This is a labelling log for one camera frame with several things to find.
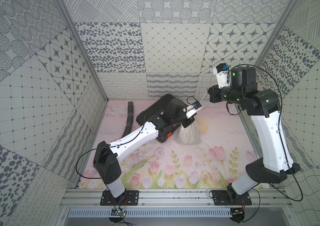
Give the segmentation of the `beige cloth soil bag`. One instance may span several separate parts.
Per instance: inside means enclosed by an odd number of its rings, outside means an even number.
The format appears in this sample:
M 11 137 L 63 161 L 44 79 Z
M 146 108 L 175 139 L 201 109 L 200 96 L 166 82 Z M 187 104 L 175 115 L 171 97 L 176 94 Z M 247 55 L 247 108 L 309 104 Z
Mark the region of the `beige cloth soil bag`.
M 175 141 L 180 145 L 199 145 L 202 141 L 198 123 L 195 121 L 187 128 L 181 125 Z

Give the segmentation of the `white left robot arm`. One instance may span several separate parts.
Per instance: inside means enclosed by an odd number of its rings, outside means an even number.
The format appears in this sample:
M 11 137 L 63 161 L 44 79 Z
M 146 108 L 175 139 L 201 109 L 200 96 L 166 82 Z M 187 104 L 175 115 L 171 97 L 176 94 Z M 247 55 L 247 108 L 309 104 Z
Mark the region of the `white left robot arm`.
M 201 108 L 198 100 L 185 103 L 166 94 L 138 115 L 136 121 L 139 129 L 110 144 L 105 141 L 99 143 L 95 149 L 93 167 L 107 186 L 110 197 L 118 202 L 127 197 L 127 190 L 120 179 L 120 163 L 128 155 L 151 140 L 166 142 L 180 126 L 188 128 Z

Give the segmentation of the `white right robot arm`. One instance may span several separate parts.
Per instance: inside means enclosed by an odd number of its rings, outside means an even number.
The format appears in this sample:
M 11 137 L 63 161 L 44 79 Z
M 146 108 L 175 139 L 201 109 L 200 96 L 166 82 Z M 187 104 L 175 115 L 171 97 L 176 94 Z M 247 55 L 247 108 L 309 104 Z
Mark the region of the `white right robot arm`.
M 246 172 L 227 186 L 230 200 L 237 199 L 258 184 L 279 184 L 300 171 L 290 156 L 281 126 L 282 105 L 271 89 L 259 91 L 256 68 L 239 65 L 229 68 L 225 63 L 213 68 L 217 85 L 208 89 L 210 102 L 235 104 L 246 111 L 256 127 L 262 157 L 249 163 Z

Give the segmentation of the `black plastic tool case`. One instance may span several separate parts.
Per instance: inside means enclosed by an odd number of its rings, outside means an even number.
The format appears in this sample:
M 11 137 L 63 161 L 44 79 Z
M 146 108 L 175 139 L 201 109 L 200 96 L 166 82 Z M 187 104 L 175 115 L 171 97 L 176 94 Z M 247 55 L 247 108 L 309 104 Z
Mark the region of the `black plastic tool case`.
M 156 138 L 160 143 L 165 143 L 174 132 L 187 120 L 183 111 L 187 107 L 182 100 L 175 98 L 171 94 L 166 94 L 157 100 L 150 107 L 142 111 L 136 118 L 139 125 L 151 122 L 155 129 L 159 131 Z

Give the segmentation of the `aluminium mounting rail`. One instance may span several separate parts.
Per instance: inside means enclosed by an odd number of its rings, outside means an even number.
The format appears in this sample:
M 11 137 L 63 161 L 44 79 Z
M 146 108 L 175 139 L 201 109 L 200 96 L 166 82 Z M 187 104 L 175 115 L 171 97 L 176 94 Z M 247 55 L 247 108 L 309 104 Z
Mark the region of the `aluminium mounting rail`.
M 102 218 L 231 218 L 236 209 L 244 213 L 263 210 L 289 213 L 293 206 L 279 192 L 272 189 L 250 191 L 239 204 L 227 204 L 226 199 L 206 189 L 146 190 L 140 189 L 133 199 L 124 204 L 111 204 L 103 190 L 69 189 L 59 207 L 69 217 Z

